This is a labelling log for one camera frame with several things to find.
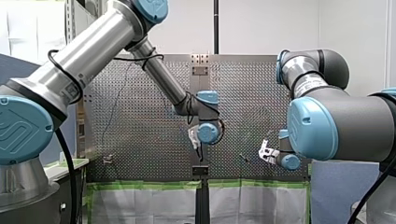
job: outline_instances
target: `black cable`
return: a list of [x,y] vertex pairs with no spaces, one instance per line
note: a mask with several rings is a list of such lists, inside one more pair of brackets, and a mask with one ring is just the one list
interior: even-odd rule
[[71,204],[71,216],[70,216],[70,224],[76,224],[77,221],[77,183],[76,183],[76,171],[74,169],[74,164],[72,160],[72,155],[70,154],[69,147],[64,140],[64,135],[62,134],[61,129],[55,131],[56,136],[58,137],[58,141],[61,144],[62,151],[64,152],[64,157],[66,158],[67,169],[69,171],[70,176],[70,191],[72,197]]
[[86,182],[86,179],[85,179],[86,173],[87,173],[87,170],[85,168],[82,168],[82,171],[81,171],[81,175],[82,175],[82,177],[81,177],[81,188],[79,189],[80,190],[80,192],[79,192],[79,204],[78,204],[78,210],[77,210],[77,216],[78,216],[77,217],[77,221],[78,221],[78,223],[82,223],[82,196],[83,196],[84,186],[85,186],[85,182]]
[[[377,96],[377,97],[382,97],[386,98],[387,100],[392,101],[394,104],[396,104],[396,98],[386,94],[386,93],[376,93],[373,94],[372,96]],[[388,177],[389,173],[393,170],[393,168],[396,166],[396,156],[393,157],[391,160],[390,164],[388,165],[387,169],[385,169],[384,173],[374,182],[374,184],[370,187],[370,189],[364,194],[363,198],[359,202],[358,206],[356,207],[355,211],[353,212],[352,216],[349,218],[349,221],[347,224],[354,224],[356,221],[356,218],[358,217],[359,212],[363,208],[363,206],[367,203],[369,198],[373,195],[373,193],[379,188],[379,186],[385,181],[385,179]]]
[[120,95],[121,95],[123,89],[125,89],[125,87],[126,87],[126,85],[128,83],[127,82],[127,80],[128,80],[128,71],[131,68],[131,66],[132,66],[132,63],[130,63],[129,66],[126,68],[124,83],[123,83],[121,89],[119,90],[119,92],[117,93],[116,100],[114,102],[114,105],[111,108],[110,119],[108,120],[108,123],[107,123],[107,125],[105,127],[105,130],[102,132],[102,136],[101,136],[101,144],[102,144],[102,146],[104,145],[104,142],[105,142],[105,134],[107,132],[107,129],[110,127],[111,121],[113,120],[113,117],[114,117],[114,113],[116,112],[116,107],[117,107],[117,104],[119,103]]
[[67,76],[68,78],[70,78],[70,80],[77,86],[78,89],[78,98],[72,102],[70,102],[70,105],[75,104],[76,102],[78,102],[79,100],[81,100],[82,98],[82,93],[83,93],[83,89],[81,88],[81,86],[79,85],[78,81],[72,76],[70,75],[70,73],[68,73],[66,70],[64,70],[60,64],[58,64],[52,57],[53,53],[57,53],[59,52],[59,50],[57,49],[51,49],[48,52],[48,57],[49,57],[49,61],[53,63],[53,65],[58,68],[59,70],[61,70],[62,73],[64,73],[65,76]]
[[361,199],[361,201],[358,204],[358,207],[356,207],[355,211],[353,212],[353,214],[350,217],[347,224],[355,223],[356,218],[358,217],[358,214],[361,211],[361,209],[363,208],[363,206],[367,203],[368,199],[373,195],[373,193],[378,189],[378,187],[385,181],[385,179],[389,175],[389,172],[394,168],[395,165],[396,165],[396,157],[393,158],[392,162],[388,165],[385,172],[382,173],[382,175],[375,181],[375,183],[370,187],[370,189],[363,196],[363,198]]
[[156,58],[156,57],[161,57],[161,60],[163,60],[165,56],[163,54],[154,54],[154,55],[148,56],[146,58],[140,58],[140,59],[126,59],[126,58],[117,58],[116,57],[116,58],[114,58],[114,60],[124,61],[124,62],[142,62],[142,61],[144,61],[142,64],[142,70],[146,72],[146,64],[148,63],[148,61],[150,59]]

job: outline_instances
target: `black pole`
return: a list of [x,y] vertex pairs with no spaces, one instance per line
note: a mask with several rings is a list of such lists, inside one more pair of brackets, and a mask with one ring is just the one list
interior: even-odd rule
[[214,0],[215,2],[215,54],[219,54],[219,0]]

